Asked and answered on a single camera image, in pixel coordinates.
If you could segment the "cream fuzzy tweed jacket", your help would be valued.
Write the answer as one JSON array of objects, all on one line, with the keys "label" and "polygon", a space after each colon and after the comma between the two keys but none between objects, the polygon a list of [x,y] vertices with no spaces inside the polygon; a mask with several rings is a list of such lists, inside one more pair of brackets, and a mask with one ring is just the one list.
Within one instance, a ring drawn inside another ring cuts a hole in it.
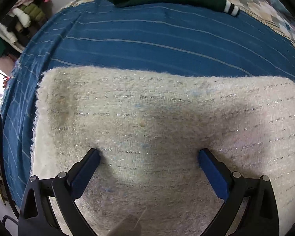
[{"label": "cream fuzzy tweed jacket", "polygon": [[68,171],[91,148],[101,164],[77,206],[98,235],[128,215],[143,235],[200,235],[222,205],[197,153],[270,178],[280,234],[295,223],[295,82],[58,67],[37,89],[31,173]]}]

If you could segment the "pile of folded clothes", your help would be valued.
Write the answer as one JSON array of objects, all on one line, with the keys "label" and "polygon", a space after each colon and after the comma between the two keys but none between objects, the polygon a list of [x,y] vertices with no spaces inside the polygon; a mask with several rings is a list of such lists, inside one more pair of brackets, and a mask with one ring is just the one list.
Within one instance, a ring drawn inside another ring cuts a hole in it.
[{"label": "pile of folded clothes", "polygon": [[0,57],[18,57],[52,15],[51,0],[18,0],[0,23]]}]

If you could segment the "blue striped bed cover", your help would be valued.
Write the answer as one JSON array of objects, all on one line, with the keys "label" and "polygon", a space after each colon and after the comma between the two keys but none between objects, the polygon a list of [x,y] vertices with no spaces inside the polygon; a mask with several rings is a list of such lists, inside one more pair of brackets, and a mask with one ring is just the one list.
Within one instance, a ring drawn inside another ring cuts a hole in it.
[{"label": "blue striped bed cover", "polygon": [[83,65],[295,82],[291,41],[245,12],[168,3],[119,8],[106,0],[65,8],[26,46],[1,106],[4,168],[18,205],[30,176],[37,83],[47,70]]}]

